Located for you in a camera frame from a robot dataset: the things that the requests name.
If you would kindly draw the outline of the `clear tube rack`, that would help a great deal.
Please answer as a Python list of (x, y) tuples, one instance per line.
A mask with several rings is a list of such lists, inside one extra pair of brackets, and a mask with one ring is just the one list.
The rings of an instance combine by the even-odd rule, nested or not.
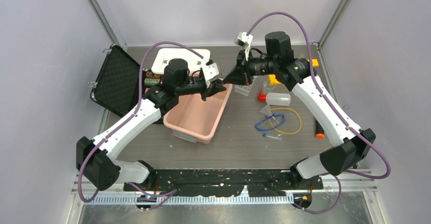
[(248, 97), (250, 95), (253, 87), (254, 87), (254, 83), (252, 83), (250, 85), (235, 85), (234, 91), (241, 94), (241, 95)]

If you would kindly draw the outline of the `small glass beaker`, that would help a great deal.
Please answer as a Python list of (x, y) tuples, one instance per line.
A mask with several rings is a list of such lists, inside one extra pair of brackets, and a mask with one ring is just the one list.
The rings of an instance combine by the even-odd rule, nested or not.
[(262, 92), (269, 93), (275, 89), (275, 84), (271, 84), (269, 80), (263, 82)]

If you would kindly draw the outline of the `yellow test tube rack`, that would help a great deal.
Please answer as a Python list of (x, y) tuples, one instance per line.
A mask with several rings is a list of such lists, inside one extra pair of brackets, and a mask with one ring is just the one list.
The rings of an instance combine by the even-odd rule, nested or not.
[[(312, 65), (313, 67), (318, 67), (319, 66), (319, 62), (317, 59), (312, 59)], [(281, 82), (279, 82), (274, 74), (268, 75), (268, 81), (270, 85), (279, 85), (281, 84)]]

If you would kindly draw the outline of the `white wash bottle red cap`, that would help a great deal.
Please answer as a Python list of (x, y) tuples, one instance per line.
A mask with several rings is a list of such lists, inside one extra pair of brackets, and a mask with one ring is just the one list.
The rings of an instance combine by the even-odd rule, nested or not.
[(268, 105), (274, 106), (285, 106), (288, 107), (291, 104), (291, 96), (288, 93), (279, 92), (267, 92), (260, 91), (257, 99), (261, 102), (265, 102)]

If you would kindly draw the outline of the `blue safety glasses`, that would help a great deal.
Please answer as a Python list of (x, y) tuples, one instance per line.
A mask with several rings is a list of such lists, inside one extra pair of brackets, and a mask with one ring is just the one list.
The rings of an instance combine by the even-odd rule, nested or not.
[(254, 124), (254, 128), (259, 132), (275, 130), (286, 122), (284, 114), (266, 115), (265, 118)]

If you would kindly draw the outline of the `blue capped test tube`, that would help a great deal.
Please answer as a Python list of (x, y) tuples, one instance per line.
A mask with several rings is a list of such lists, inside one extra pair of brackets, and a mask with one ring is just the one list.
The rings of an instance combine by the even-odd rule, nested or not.
[(266, 133), (264, 133), (262, 136), (265, 137), (265, 138), (274, 139), (274, 140), (278, 140), (278, 141), (282, 140), (282, 138), (279, 137), (279, 136), (272, 136), (272, 135), (268, 135)]

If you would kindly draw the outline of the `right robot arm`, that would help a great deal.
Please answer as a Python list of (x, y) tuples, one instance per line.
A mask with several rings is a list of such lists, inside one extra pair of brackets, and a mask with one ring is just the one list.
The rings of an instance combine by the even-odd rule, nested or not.
[(290, 168), (290, 182), (304, 188), (312, 177), (329, 173), (337, 176), (366, 157), (376, 135), (354, 123), (330, 96), (316, 71), (305, 58), (296, 58), (290, 37), (283, 31), (265, 36), (266, 51), (258, 57), (250, 54), (252, 35), (240, 32), (235, 44), (242, 47), (236, 65), (224, 78), (235, 85), (250, 85), (255, 76), (274, 74), (276, 79), (297, 96), (322, 126), (332, 147), (305, 158)]

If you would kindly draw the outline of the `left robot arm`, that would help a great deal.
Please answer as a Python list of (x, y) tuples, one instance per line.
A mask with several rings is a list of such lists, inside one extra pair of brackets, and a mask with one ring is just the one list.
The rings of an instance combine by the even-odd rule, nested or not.
[(78, 180), (85, 177), (99, 191), (119, 182), (133, 182), (143, 190), (151, 190), (156, 177), (148, 166), (141, 162), (119, 161), (118, 155), (145, 128), (178, 105), (180, 96), (200, 94), (202, 100), (206, 100), (225, 90), (219, 66), (212, 60), (203, 63), (194, 74), (190, 73), (184, 59), (170, 60), (161, 82), (147, 90), (137, 105), (116, 124), (92, 139), (82, 137), (78, 140)]

